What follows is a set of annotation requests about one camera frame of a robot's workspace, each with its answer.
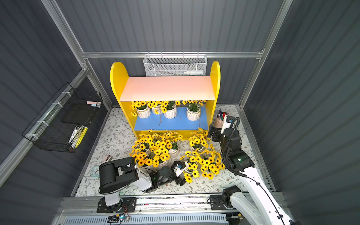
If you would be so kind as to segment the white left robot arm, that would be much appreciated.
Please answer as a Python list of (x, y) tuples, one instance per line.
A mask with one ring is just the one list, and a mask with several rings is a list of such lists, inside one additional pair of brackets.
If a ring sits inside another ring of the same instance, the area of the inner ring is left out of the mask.
[(133, 157), (105, 162), (99, 166), (98, 192), (103, 197), (98, 202), (97, 211), (118, 212), (126, 206), (134, 205), (135, 198), (120, 197), (120, 190), (131, 184), (145, 193), (171, 182), (182, 186), (185, 183), (183, 172), (188, 168), (187, 162), (174, 161), (171, 167), (164, 166), (157, 171), (146, 173), (139, 169)]

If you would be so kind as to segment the shelf pot two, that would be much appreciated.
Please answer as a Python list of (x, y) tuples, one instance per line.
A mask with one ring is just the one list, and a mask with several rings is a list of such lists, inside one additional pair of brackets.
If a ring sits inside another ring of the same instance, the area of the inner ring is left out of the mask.
[(150, 157), (151, 150), (141, 149), (140, 147), (134, 148), (129, 154), (136, 162), (136, 165), (140, 169), (151, 169), (152, 168), (152, 159)]
[(160, 169), (170, 162), (170, 149), (172, 148), (171, 141), (163, 136), (154, 133), (148, 139), (150, 153), (146, 159), (146, 165), (155, 169)]

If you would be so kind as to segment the shelf pot five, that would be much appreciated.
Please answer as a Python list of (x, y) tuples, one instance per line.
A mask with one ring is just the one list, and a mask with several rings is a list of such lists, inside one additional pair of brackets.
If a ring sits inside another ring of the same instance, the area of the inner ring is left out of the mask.
[(132, 149), (133, 149), (132, 153), (140, 153), (140, 152), (149, 153), (150, 146), (148, 143), (148, 138), (142, 137), (139, 140), (137, 140), (135, 145), (132, 146)]

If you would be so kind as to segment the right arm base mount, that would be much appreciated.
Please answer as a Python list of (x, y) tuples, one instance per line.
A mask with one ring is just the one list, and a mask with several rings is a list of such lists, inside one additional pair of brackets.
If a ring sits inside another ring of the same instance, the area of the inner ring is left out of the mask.
[(210, 195), (207, 203), (211, 205), (213, 211), (236, 209), (236, 207), (232, 205), (231, 199), (237, 204), (246, 205), (250, 203), (242, 192), (234, 193), (231, 196)]

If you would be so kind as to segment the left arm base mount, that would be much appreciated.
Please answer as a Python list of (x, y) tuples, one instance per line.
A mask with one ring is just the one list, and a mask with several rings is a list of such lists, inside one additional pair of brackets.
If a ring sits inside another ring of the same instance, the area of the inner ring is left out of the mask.
[(106, 198), (103, 197), (97, 204), (97, 213), (124, 213), (127, 210), (128, 213), (135, 212), (137, 198), (126, 197), (122, 198), (119, 203), (113, 206), (106, 205)]

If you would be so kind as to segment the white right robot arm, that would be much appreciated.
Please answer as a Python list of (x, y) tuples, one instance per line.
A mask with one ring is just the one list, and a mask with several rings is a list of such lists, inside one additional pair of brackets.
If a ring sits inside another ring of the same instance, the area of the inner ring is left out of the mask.
[(235, 208), (252, 225), (299, 225), (277, 203), (266, 188), (250, 156), (242, 150), (242, 139), (237, 129), (239, 117), (230, 117), (224, 128), (209, 125), (208, 138), (219, 142), (221, 160), (227, 170), (239, 176), (253, 201), (249, 201), (237, 186), (223, 190), (222, 201), (226, 208)]

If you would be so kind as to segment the shelf pot four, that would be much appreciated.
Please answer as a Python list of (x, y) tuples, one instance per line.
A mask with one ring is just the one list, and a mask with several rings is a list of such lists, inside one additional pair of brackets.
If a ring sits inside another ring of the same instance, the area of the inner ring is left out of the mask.
[(201, 108), (205, 105), (206, 100), (183, 100), (181, 103), (187, 107), (187, 119), (195, 122), (201, 117)]

